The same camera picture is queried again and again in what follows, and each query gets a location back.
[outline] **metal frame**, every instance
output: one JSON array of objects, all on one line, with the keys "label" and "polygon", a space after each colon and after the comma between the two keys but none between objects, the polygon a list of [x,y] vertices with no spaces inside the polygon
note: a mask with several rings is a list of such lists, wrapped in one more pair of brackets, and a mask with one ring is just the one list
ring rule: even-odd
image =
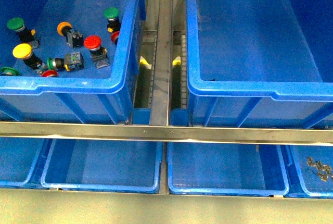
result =
[{"label": "metal frame", "polygon": [[172,6],[173,0],[160,0],[150,126],[0,122],[0,136],[164,141],[159,194],[0,189],[1,223],[322,223],[333,217],[331,200],[168,195],[166,142],[333,145],[333,130],[169,126]]}]

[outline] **button cap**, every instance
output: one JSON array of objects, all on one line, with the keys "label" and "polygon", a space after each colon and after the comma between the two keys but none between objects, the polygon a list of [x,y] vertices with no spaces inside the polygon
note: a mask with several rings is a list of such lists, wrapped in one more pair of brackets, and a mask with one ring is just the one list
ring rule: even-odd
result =
[{"label": "button cap", "polygon": [[114,34],[111,35],[111,41],[114,43],[114,41],[119,37],[119,31],[116,31]]},{"label": "button cap", "polygon": [[104,16],[107,19],[114,19],[119,16],[119,10],[114,7],[107,8],[106,10],[104,10]]},{"label": "button cap", "polygon": [[42,74],[42,77],[58,77],[58,72],[55,70],[47,70]]},{"label": "button cap", "polygon": [[21,75],[20,72],[17,69],[10,68],[10,67],[1,68],[1,73],[4,73],[4,72],[12,73],[16,77]]},{"label": "button cap", "polygon": [[7,28],[10,30],[19,30],[24,26],[24,20],[20,17],[15,17],[7,22]]},{"label": "button cap", "polygon": [[20,59],[30,56],[31,53],[32,48],[28,43],[21,43],[17,45],[12,51],[12,55]]},{"label": "button cap", "polygon": [[58,24],[57,31],[59,35],[63,35],[61,31],[66,26],[72,27],[72,25],[69,22],[61,22],[60,24]]},{"label": "button cap", "polygon": [[102,39],[97,35],[88,36],[83,42],[83,45],[87,49],[99,48],[101,46],[101,44],[102,44]]}]

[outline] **empty blue bin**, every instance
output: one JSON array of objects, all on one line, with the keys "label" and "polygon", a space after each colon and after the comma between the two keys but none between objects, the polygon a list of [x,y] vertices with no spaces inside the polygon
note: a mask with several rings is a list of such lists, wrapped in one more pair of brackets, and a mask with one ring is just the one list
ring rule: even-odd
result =
[{"label": "empty blue bin", "polygon": [[[117,7],[122,23],[116,47],[107,31],[103,11]],[[20,77],[0,77],[0,120],[81,123],[126,122],[133,110],[132,97],[137,56],[146,18],[145,0],[0,0],[0,67],[18,69]],[[80,51],[85,69],[59,72],[59,78],[39,77],[12,55],[19,44],[15,32],[6,27],[10,18],[21,17],[41,38],[34,49],[44,62]],[[96,69],[89,51],[73,49],[57,33],[57,25],[68,21],[87,37],[99,35],[108,51],[110,66]]]},{"label": "empty blue bin", "polygon": [[189,122],[333,126],[331,0],[186,0]]},{"label": "empty blue bin", "polygon": [[[135,110],[134,123],[146,125],[149,113]],[[159,142],[53,140],[41,183],[64,190],[156,193],[161,161]]]},{"label": "empty blue bin", "polygon": [[50,140],[0,138],[0,187],[42,189]]},{"label": "empty blue bin", "polygon": [[[183,126],[185,110],[171,113]],[[168,184],[173,194],[285,195],[288,179],[280,146],[168,143]]]},{"label": "empty blue bin", "polygon": [[290,184],[287,197],[295,198],[332,198],[333,179],[328,176],[323,181],[318,170],[308,165],[308,157],[333,168],[333,147],[325,146],[282,146],[285,165]]}]

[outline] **yellow push button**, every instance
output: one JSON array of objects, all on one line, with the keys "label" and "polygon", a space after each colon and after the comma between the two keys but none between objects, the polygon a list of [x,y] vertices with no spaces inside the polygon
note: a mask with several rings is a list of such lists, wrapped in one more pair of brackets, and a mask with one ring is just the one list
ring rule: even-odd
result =
[{"label": "yellow push button", "polygon": [[57,31],[59,35],[63,35],[63,33],[61,32],[62,29],[66,26],[72,27],[72,25],[69,22],[61,22],[58,27],[57,27]]},{"label": "yellow push button", "polygon": [[29,57],[31,53],[32,53],[32,48],[27,43],[21,43],[17,45],[12,51],[12,55],[20,59]]}]

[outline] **red push button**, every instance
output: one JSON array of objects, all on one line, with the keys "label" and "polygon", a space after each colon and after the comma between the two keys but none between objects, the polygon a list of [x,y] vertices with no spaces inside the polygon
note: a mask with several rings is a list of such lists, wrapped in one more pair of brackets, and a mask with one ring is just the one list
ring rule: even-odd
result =
[{"label": "red push button", "polygon": [[102,39],[97,35],[88,36],[83,42],[83,45],[87,49],[99,48],[101,46],[101,44],[102,44]]},{"label": "red push button", "polygon": [[55,70],[47,70],[42,74],[42,77],[58,77],[58,72]]},{"label": "red push button", "polygon": [[114,41],[119,37],[119,31],[115,32],[111,35],[111,41],[114,43]]}]

